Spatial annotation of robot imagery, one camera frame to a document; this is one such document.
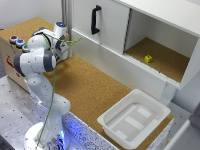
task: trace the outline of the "cork surface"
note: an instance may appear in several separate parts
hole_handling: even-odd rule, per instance
[[[35,17],[12,27],[6,28],[5,30],[1,30],[0,36],[9,42],[10,36],[17,35],[19,39],[23,39],[27,43],[32,34],[40,27],[45,27],[46,29],[52,31],[54,26],[40,17]]]
[[[143,39],[125,51],[125,53],[178,82],[181,82],[190,61],[188,57],[185,57],[149,38]],[[146,63],[144,61],[146,55],[153,57],[152,63]]]
[[[45,73],[45,76],[53,83],[53,72]],[[71,102],[72,113],[123,150],[105,134],[97,118],[131,89],[74,55],[57,65],[55,91]],[[172,119],[173,116],[169,115],[137,150],[145,150]]]

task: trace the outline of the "cabinet door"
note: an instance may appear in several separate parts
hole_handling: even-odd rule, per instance
[[[99,33],[91,34],[92,10],[96,12],[96,28]],[[74,0],[73,29],[84,36],[117,53],[122,54],[130,9],[113,0]]]
[[[97,5],[102,8],[97,20],[100,44],[123,54],[130,9],[113,0],[97,0]]]

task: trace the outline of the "white plastic bin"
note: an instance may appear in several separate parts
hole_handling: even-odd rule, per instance
[[[136,149],[169,113],[169,108],[135,89],[102,114],[98,122],[122,147]]]

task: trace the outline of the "small yellow block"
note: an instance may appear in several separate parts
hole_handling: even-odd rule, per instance
[[[144,61],[146,61],[147,63],[151,63],[153,60],[153,58],[150,55],[145,56]]]

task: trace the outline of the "cabinet handle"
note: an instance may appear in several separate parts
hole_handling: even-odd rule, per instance
[[[96,16],[97,16],[96,12],[99,11],[99,10],[101,10],[101,7],[98,6],[98,5],[96,6],[96,8],[94,8],[94,9],[92,10],[92,25],[91,25],[91,31],[92,31],[92,34],[93,34],[93,35],[96,34],[96,33],[98,33],[98,32],[100,32],[100,30],[96,28]]]

